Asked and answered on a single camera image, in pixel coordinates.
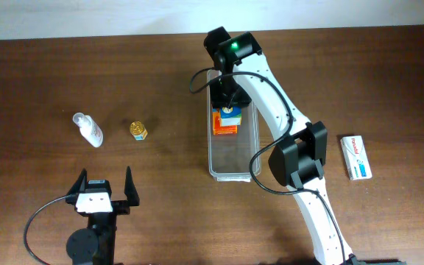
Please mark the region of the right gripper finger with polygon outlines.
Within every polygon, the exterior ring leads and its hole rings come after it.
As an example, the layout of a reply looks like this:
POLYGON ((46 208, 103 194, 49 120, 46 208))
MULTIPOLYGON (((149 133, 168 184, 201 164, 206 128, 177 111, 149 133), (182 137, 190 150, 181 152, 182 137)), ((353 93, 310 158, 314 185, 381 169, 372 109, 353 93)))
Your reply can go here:
POLYGON ((232 96, 233 107, 247 107, 251 101, 250 96, 244 90, 236 90, 232 96))
POLYGON ((212 108, 227 107, 230 102, 230 94, 222 86, 211 87, 212 108))

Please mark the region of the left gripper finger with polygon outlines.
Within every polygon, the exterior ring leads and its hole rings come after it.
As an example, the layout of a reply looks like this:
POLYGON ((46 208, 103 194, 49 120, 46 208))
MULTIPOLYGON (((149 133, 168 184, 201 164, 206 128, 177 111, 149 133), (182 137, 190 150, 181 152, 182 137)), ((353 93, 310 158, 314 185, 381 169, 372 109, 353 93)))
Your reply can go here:
POLYGON ((77 180, 75 181, 73 186, 68 190, 67 195, 75 195, 75 194, 78 194, 81 191, 84 191, 85 186, 87 184, 87 176, 88 176, 87 170, 82 169, 79 177, 77 178, 77 180))
POLYGON ((129 166, 126 169, 126 177, 124 182, 124 194, 126 195, 129 206, 140 205, 139 195, 134 185, 132 171, 129 166))

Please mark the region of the yellow blue medicine box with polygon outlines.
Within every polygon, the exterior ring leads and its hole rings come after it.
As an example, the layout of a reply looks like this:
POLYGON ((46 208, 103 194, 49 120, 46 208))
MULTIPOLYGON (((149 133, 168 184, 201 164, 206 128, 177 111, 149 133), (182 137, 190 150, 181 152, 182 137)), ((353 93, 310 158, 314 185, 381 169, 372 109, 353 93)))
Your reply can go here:
POLYGON ((240 107, 222 107, 219 109, 220 125, 222 127, 239 126, 241 124, 241 108, 240 107))

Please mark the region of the orange medicine box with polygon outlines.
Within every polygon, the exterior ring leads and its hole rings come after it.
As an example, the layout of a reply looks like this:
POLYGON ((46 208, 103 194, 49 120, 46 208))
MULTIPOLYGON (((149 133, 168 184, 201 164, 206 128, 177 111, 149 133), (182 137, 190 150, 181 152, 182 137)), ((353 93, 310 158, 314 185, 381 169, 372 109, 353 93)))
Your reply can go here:
POLYGON ((238 133, 237 125, 222 126, 220 112, 212 110, 212 131, 214 135, 234 135, 238 133))

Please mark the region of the white Panadol box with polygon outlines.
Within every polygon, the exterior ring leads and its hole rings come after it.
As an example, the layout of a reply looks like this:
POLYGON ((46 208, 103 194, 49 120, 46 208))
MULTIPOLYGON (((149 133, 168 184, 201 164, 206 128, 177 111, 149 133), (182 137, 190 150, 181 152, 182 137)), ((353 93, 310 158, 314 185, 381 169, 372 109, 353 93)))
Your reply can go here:
POLYGON ((372 171, 363 138, 360 135, 342 137, 340 140, 347 172, 351 180, 368 180, 372 171))

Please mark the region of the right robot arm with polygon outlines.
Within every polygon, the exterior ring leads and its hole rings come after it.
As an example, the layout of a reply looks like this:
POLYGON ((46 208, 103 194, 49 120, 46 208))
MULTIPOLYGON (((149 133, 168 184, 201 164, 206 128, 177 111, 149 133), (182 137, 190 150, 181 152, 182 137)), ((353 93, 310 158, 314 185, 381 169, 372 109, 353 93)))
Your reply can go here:
POLYGON ((204 47, 214 70, 219 72, 205 84, 213 107, 254 104, 272 134, 272 143, 251 157, 248 169, 253 169, 263 153, 270 152, 269 168, 285 187, 281 194, 296 200, 311 236, 316 262, 353 264, 355 256, 339 229, 326 191, 325 125, 311 122, 292 103, 251 33, 231 37, 221 26, 207 34, 204 47))

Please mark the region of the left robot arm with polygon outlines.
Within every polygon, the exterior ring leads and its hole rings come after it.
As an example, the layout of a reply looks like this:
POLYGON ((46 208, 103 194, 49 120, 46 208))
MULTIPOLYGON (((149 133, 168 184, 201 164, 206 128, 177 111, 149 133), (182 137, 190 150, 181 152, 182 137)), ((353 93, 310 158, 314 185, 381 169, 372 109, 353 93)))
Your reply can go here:
POLYGON ((73 232, 66 242, 73 264, 114 265, 117 217, 140 205, 130 167, 126 169, 124 194, 125 200, 112 200, 108 180, 89 180, 87 171, 81 171, 66 198, 66 203, 88 219, 87 227, 73 232))

